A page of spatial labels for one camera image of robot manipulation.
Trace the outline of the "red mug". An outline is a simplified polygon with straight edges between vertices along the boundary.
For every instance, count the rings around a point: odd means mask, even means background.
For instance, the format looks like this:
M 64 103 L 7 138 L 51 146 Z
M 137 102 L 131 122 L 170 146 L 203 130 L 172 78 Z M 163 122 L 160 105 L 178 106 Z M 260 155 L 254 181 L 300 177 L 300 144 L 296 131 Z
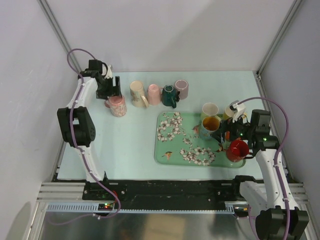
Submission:
M 254 158 L 248 144 L 241 139 L 236 139 L 230 143 L 226 150 L 226 157 L 233 163 Z

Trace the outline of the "yellow mug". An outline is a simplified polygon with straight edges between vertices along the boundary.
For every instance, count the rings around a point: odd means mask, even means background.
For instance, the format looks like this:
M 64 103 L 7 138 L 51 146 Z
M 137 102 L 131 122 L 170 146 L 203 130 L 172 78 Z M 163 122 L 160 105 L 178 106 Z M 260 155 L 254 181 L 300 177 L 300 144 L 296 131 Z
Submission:
M 233 119 L 233 112 L 229 109 L 229 106 L 227 106 L 225 109 L 224 109 L 224 113 L 222 115 L 222 119 L 223 120 L 228 120 L 228 119 Z

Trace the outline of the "cream floral mug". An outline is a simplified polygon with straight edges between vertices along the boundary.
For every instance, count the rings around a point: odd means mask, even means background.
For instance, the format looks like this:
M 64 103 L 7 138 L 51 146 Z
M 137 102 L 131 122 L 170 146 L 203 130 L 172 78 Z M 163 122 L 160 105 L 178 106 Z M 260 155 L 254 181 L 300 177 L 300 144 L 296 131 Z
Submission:
M 143 83 L 138 80 L 133 81 L 129 88 L 132 104 L 137 108 L 148 108 L 150 104 Z

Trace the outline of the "blue floral mug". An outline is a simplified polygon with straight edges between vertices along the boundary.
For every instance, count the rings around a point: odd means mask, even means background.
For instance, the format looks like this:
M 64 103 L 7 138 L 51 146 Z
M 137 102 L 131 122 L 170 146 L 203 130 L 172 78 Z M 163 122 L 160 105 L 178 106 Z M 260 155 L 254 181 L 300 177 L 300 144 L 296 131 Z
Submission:
M 211 134 L 219 129 L 220 123 L 221 118 L 219 116 L 205 117 L 199 125 L 199 137 L 203 140 L 210 140 L 212 138 Z

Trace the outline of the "light green mug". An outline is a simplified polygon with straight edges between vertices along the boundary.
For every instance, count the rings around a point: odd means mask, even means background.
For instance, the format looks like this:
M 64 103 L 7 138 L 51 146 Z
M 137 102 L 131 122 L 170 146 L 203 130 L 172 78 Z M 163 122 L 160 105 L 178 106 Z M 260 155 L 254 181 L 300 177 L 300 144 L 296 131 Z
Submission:
M 218 113 L 219 113 L 219 107 L 212 102 L 207 102 L 202 106 L 200 119 L 203 120 L 206 117 L 214 117 L 214 116 L 217 116 Z

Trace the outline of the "orange mug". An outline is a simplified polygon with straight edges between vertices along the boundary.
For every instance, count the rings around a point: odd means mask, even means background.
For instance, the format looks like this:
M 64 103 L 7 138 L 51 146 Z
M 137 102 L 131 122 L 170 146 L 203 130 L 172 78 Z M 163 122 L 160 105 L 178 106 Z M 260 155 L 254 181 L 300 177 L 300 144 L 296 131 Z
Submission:
M 230 141 L 230 132 L 229 131 L 225 132 L 225 140 Z

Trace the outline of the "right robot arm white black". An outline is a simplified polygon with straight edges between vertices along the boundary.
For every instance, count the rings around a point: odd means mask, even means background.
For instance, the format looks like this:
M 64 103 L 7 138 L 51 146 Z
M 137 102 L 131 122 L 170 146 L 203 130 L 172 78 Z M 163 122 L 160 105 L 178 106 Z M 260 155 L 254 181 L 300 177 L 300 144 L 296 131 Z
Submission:
M 232 197 L 245 199 L 255 217 L 255 232 L 260 240 L 299 240 L 308 223 L 307 211 L 301 210 L 295 201 L 283 168 L 281 144 L 270 134 L 271 113 L 254 109 L 251 119 L 244 122 L 244 111 L 233 109 L 233 116 L 222 120 L 212 137 L 224 143 L 241 140 L 248 145 L 258 163 L 264 183 L 264 191 L 251 176 L 241 176 L 241 182 L 231 187 Z

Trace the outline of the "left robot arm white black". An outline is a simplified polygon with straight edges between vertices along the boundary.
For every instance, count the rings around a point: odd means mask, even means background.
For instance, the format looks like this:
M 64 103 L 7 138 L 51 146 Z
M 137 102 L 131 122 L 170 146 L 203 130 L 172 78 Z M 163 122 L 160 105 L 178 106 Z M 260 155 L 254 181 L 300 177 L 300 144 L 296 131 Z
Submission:
M 100 182 L 106 178 L 94 148 L 96 127 L 88 107 L 93 99 L 107 101 L 121 96 L 120 77 L 113 77 L 112 66 L 90 59 L 88 68 L 78 75 L 78 85 L 71 101 L 67 107 L 57 110 L 62 138 L 80 157 L 88 182 Z

